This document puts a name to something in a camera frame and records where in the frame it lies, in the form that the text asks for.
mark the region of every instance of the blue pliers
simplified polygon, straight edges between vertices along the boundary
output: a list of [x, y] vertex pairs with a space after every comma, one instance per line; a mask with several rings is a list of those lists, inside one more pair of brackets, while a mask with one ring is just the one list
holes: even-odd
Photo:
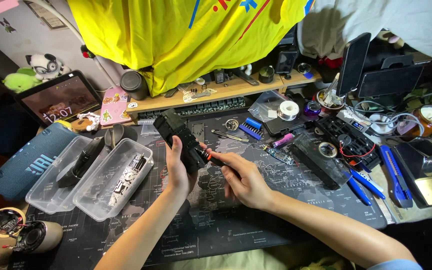
[[371, 201], [369, 200], [368, 196], [364, 193], [364, 191], [358, 186], [356, 183], [356, 180], [360, 182], [363, 186], [365, 186], [367, 189], [369, 189], [370, 192], [374, 193], [379, 198], [385, 200], [386, 196], [382, 193], [383, 189], [376, 184], [372, 180], [368, 180], [364, 175], [360, 174], [359, 172], [350, 169], [352, 177], [347, 181], [347, 184], [349, 187], [353, 190], [353, 192], [356, 194], [356, 196], [365, 204], [370, 206]]

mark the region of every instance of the hand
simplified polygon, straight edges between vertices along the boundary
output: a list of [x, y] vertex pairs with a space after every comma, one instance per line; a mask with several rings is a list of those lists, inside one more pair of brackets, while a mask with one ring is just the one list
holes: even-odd
[[[201, 148], [208, 153], [211, 148], [204, 143], [199, 143]], [[167, 165], [167, 190], [175, 191], [188, 196], [188, 194], [195, 187], [196, 180], [198, 179], [198, 172], [188, 174], [183, 162], [181, 161], [181, 152], [183, 150], [183, 143], [178, 136], [173, 136], [173, 148], [171, 149], [166, 144], [166, 165]]]
[[221, 171], [226, 179], [224, 185], [224, 195], [226, 198], [233, 193], [244, 205], [267, 211], [273, 200], [273, 191], [268, 187], [265, 180], [259, 173], [258, 167], [243, 157], [228, 153], [222, 154], [211, 152], [211, 156], [226, 163]]

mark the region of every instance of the blue speaker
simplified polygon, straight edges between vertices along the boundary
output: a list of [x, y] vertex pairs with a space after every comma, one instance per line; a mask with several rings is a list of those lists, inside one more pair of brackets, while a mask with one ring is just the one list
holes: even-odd
[[6, 200], [24, 199], [29, 189], [78, 134], [53, 123], [0, 168], [0, 194]]

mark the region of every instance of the desk mat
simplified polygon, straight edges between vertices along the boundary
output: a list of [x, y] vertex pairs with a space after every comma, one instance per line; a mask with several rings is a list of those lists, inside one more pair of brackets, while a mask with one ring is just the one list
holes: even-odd
[[[226, 130], [224, 125], [228, 119], [234, 118], [243, 123], [247, 117], [251, 115], [245, 109], [212, 113], [189, 117], [188, 126], [204, 123], [205, 143], [209, 147], [219, 152], [236, 152], [256, 163], [271, 189], [341, 213], [376, 229], [386, 226], [381, 209], [367, 189], [363, 188], [372, 206], [364, 205], [347, 185], [339, 190], [327, 189], [302, 162], [287, 165], [267, 154], [263, 145], [274, 138], [266, 131], [260, 141], [241, 130], [235, 132], [234, 135], [238, 137], [248, 138], [249, 143], [218, 138], [211, 133], [211, 129]], [[141, 126], [132, 128], [141, 131]], [[324, 140], [314, 133], [314, 129], [301, 128], [297, 132], [306, 132], [316, 143]], [[140, 135], [138, 142], [153, 150], [154, 166], [119, 215], [104, 222], [96, 222], [78, 208], [49, 215], [30, 206], [28, 220], [61, 224], [63, 239], [55, 250], [43, 256], [13, 255], [9, 269], [93, 269], [123, 232], [144, 214], [166, 185], [168, 172], [164, 141], [159, 135]], [[276, 216], [225, 199], [221, 170], [208, 164], [199, 171], [194, 190], [163, 233], [145, 265], [261, 249], [311, 238], [303, 230]]]

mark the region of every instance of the poster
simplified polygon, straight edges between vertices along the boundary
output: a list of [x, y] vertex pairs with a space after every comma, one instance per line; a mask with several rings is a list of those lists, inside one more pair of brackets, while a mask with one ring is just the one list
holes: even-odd
[[[54, 6], [49, 0], [43, 1], [50, 5], [52, 8], [54, 8]], [[50, 30], [68, 29], [68, 27], [60, 19], [58, 19], [56, 15], [49, 12], [42, 6], [29, 1], [24, 1], [24, 3], [29, 7], [29, 9], [31, 9], [31, 11], [34, 13], [34, 15], [36, 15], [36, 17], [38, 17], [42, 22], [47, 25]]]

